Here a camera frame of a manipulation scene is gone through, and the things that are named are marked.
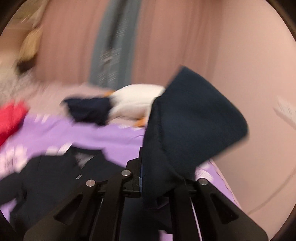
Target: white stuffed toy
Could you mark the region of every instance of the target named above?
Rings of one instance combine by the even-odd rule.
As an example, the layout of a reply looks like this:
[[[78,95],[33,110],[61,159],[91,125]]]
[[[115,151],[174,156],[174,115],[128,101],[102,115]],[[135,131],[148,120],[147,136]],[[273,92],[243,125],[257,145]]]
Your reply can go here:
[[[164,92],[165,88],[152,84],[132,84],[109,95],[112,109],[111,119],[128,117],[139,120],[135,126],[144,126],[148,122],[154,99]]]

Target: navy fabric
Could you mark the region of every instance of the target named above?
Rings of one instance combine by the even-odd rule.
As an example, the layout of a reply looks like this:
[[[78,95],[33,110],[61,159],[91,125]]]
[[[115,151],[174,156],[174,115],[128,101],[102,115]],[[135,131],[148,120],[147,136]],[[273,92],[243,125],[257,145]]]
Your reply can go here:
[[[94,155],[81,169],[76,153]],[[62,156],[32,158],[20,173],[0,181],[0,205],[16,198],[10,223],[23,236],[76,187],[89,179],[107,180],[124,168],[105,159],[101,150],[85,150],[71,146]]]
[[[109,98],[65,99],[69,112],[77,122],[96,123],[99,126],[106,125],[111,109]]]
[[[160,197],[193,179],[195,169],[248,133],[239,110],[208,81],[186,67],[152,105],[144,136],[143,201],[157,208]]]

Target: wall outlet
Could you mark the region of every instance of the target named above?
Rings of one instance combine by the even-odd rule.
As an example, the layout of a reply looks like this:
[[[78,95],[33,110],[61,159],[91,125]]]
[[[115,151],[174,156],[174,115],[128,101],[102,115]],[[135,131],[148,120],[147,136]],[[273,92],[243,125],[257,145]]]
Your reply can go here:
[[[277,105],[274,108],[278,116],[284,119],[288,124],[296,129],[296,107],[288,101],[277,98]]]

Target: purple fabric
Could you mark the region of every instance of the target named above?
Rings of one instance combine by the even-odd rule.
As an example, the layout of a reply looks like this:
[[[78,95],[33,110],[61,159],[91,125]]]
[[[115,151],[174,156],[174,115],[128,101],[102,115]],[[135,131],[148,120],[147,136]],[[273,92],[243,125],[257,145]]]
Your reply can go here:
[[[97,126],[75,123],[71,119],[56,116],[27,115],[22,128],[11,136],[0,149],[0,178],[12,172],[20,172],[33,157],[41,154],[62,155],[70,145],[86,149],[102,149],[107,160],[125,166],[137,158],[145,130],[115,124]],[[196,170],[197,178],[207,178],[231,201],[233,194],[210,162]],[[9,220],[15,201],[1,207]],[[171,235],[162,235],[162,240],[172,240]]]

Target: silver screw head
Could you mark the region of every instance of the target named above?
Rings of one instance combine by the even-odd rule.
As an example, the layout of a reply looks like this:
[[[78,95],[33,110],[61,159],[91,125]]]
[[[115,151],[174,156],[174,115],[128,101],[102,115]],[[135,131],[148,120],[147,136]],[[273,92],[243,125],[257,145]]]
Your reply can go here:
[[[123,171],[121,172],[121,175],[123,175],[123,176],[125,176],[125,177],[129,176],[130,174],[131,174],[131,171],[130,171],[130,170],[123,170]]]
[[[202,186],[205,186],[205,185],[208,184],[208,181],[207,181],[207,179],[205,179],[205,178],[200,178],[200,179],[198,179],[198,182],[199,182],[200,185],[202,185]]]
[[[93,187],[94,185],[96,184],[96,181],[95,180],[88,180],[88,181],[86,181],[86,185],[88,186],[88,187]]]

